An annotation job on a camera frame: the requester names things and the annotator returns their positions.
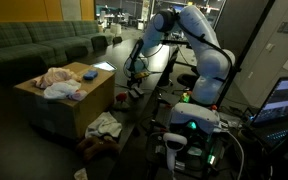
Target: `laptop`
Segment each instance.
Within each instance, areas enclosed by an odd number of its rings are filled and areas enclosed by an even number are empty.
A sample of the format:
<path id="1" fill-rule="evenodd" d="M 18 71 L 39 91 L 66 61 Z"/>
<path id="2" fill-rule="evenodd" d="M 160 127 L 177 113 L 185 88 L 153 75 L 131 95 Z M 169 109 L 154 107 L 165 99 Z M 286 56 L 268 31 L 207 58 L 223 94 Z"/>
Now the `laptop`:
<path id="1" fill-rule="evenodd" d="M 259 111 L 250 118 L 253 133 L 274 147 L 288 133 L 288 77 L 278 79 Z"/>

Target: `lamp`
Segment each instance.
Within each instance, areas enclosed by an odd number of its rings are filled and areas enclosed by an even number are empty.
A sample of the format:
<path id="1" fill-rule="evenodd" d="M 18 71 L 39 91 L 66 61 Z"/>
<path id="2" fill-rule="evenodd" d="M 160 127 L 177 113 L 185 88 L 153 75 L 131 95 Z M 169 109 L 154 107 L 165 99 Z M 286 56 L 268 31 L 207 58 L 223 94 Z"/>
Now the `lamp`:
<path id="1" fill-rule="evenodd" d="M 115 37 L 117 34 L 122 34 L 122 26 L 120 24 L 112 24 L 111 33 L 115 34 Z"/>

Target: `cloth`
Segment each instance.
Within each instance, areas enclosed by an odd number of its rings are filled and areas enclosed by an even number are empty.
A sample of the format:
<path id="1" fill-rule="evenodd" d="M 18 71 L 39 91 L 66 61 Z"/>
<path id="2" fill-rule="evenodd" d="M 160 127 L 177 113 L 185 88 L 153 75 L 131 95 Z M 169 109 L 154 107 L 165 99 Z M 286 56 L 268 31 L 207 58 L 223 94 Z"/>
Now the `cloth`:
<path id="1" fill-rule="evenodd" d="M 33 83 L 36 87 L 47 88 L 53 83 L 62 82 L 73 79 L 75 81 L 81 82 L 82 78 L 76 75 L 73 71 L 63 68 L 49 68 L 47 73 L 43 76 L 33 79 Z"/>
<path id="2" fill-rule="evenodd" d="M 81 101 L 87 95 L 86 91 L 79 90 L 81 83 L 73 79 L 64 82 L 55 82 L 44 90 L 45 99 L 74 99 Z"/>
<path id="3" fill-rule="evenodd" d="M 86 169 L 83 168 L 83 169 L 76 171 L 76 173 L 74 174 L 74 178 L 75 180 L 87 180 Z"/>
<path id="4" fill-rule="evenodd" d="M 104 134 L 109 134 L 117 138 L 122 130 L 122 124 L 109 112 L 103 112 L 94 122 L 88 125 L 85 131 L 85 138 L 92 136 L 101 137 Z"/>

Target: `pink cloth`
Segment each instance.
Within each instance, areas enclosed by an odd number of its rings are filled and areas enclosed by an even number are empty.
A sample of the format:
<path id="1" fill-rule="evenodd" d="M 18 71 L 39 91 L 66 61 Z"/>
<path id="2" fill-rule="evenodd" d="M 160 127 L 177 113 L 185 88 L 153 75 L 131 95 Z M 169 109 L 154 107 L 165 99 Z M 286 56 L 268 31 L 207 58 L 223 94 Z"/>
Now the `pink cloth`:
<path id="1" fill-rule="evenodd" d="M 55 82 L 67 81 L 70 79 L 74 79 L 77 82 L 81 82 L 82 80 L 80 76 L 69 69 L 49 68 L 46 74 L 33 79 L 33 82 L 36 87 L 45 89 Z"/>

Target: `black chair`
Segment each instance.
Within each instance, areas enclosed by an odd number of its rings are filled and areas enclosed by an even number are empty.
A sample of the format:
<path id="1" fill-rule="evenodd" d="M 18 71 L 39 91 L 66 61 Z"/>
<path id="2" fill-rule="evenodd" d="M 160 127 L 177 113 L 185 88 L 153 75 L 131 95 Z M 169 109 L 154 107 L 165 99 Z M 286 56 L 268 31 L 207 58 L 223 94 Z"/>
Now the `black chair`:
<path id="1" fill-rule="evenodd" d="M 118 15 L 117 15 L 117 14 L 114 15 L 114 18 L 113 18 L 113 21 L 112 21 L 112 22 L 115 23 L 115 24 L 118 24 L 118 23 L 119 23 L 119 18 L 118 18 Z"/>
<path id="2" fill-rule="evenodd" d="M 122 20 L 119 22 L 122 27 L 124 27 L 126 29 L 126 27 L 128 26 L 129 23 L 129 18 L 130 18 L 130 14 L 125 13 L 124 17 L 122 18 Z"/>
<path id="3" fill-rule="evenodd" d="M 113 45 L 121 43 L 123 41 L 121 36 L 117 36 L 113 38 Z"/>
<path id="4" fill-rule="evenodd" d="M 93 45 L 94 51 L 106 49 L 106 47 L 108 46 L 108 43 L 107 43 L 105 36 L 92 37 L 91 40 L 92 40 L 92 45 Z"/>
<path id="5" fill-rule="evenodd" d="M 187 73 L 183 73 L 183 74 L 180 74 L 178 77 L 177 77 L 177 82 L 183 86 L 185 86 L 184 89 L 181 89 L 181 90 L 173 90 L 172 91 L 172 94 L 174 94 L 175 92 L 177 91 L 180 91 L 180 92 L 185 92 L 185 91 L 190 91 L 194 88 L 195 86 L 195 82 L 197 81 L 197 79 L 200 77 L 200 75 L 198 74 L 197 70 L 196 70 L 196 67 L 195 66 L 192 66 L 191 67 L 191 70 L 195 73 L 194 75 L 192 74 L 187 74 Z"/>
<path id="6" fill-rule="evenodd" d="M 171 58 L 169 59 L 165 70 L 163 71 L 160 80 L 157 83 L 157 86 L 167 86 L 171 85 L 173 86 L 173 82 L 170 79 L 170 73 L 173 72 L 173 67 L 176 62 L 177 56 L 178 56 L 179 47 L 176 47 L 175 51 L 173 52 Z"/>
<path id="7" fill-rule="evenodd" d="M 0 63 L 0 84 L 10 87 L 45 74 L 47 65 L 40 56 L 24 57 Z"/>
<path id="8" fill-rule="evenodd" d="M 86 46 L 75 46 L 67 49 L 65 51 L 67 61 L 69 63 L 73 62 L 73 60 L 76 60 L 78 58 L 84 57 L 88 55 L 88 50 Z"/>

